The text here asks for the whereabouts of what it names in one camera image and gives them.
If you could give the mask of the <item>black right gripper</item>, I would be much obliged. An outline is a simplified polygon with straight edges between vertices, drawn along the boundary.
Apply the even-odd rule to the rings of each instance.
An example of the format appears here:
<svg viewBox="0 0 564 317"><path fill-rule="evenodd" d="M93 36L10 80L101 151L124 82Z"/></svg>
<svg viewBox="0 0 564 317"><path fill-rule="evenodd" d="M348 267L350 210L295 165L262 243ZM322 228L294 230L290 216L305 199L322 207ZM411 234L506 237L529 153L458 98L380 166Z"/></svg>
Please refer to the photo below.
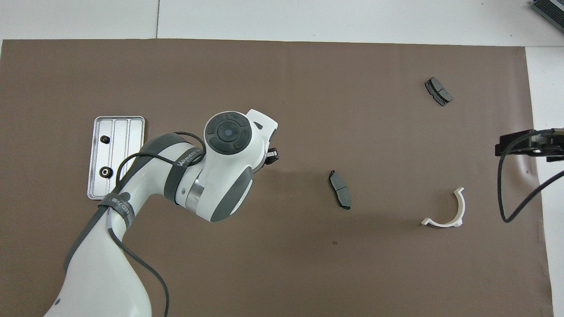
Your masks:
<svg viewBox="0 0 564 317"><path fill-rule="evenodd" d="M529 136L517 142L508 155L531 155L532 157L546 157L546 162L564 160L564 129L551 128L535 130L535 136ZM524 135L533 132L515 132L499 136L499 143L495 145L495 156L500 157L510 143Z"/></svg>

